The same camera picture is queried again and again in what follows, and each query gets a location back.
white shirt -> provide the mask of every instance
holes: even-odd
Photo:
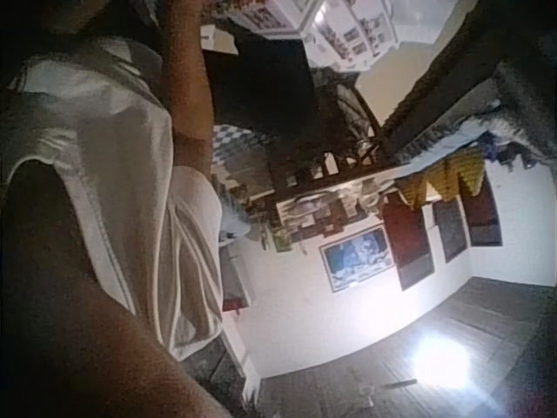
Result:
[[[2,196],[24,161],[52,165],[100,286],[181,361],[221,330],[222,209],[201,173],[172,167],[160,65],[117,39],[31,63],[3,121]]]

checkered tile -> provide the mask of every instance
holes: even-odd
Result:
[[[222,165],[241,152],[263,147],[271,140],[265,134],[232,125],[215,125],[213,133],[212,163],[214,165]]]

yellow cloth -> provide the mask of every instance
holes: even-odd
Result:
[[[484,159],[477,147],[455,152],[422,172],[397,182],[408,205],[418,209],[426,203],[427,183],[448,202],[460,193],[459,176],[473,196],[477,196],[484,178]]]

white wall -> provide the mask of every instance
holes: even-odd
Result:
[[[359,76],[356,86],[381,124],[443,51],[476,3],[459,0],[435,44],[403,42]]]
[[[472,273],[488,279],[555,286],[555,203],[550,170],[524,170],[520,158],[513,172],[486,162],[499,214],[503,246],[473,247]]]
[[[430,206],[425,215],[431,226]],[[264,252],[258,242],[240,240],[257,299],[236,325],[261,377],[316,366],[367,347],[439,305],[471,277],[468,252],[446,265],[439,228],[431,226],[433,275],[402,293],[394,267],[333,293],[319,247],[377,223],[366,219],[332,239],[307,240],[306,256],[298,248]]]

light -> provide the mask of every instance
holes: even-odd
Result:
[[[463,388],[468,380],[468,353],[457,342],[428,338],[414,356],[414,373],[419,383],[443,388]]]
[[[315,24],[320,24],[325,19],[325,13],[327,12],[327,3],[323,3],[321,8],[318,10],[317,15],[315,15]]]

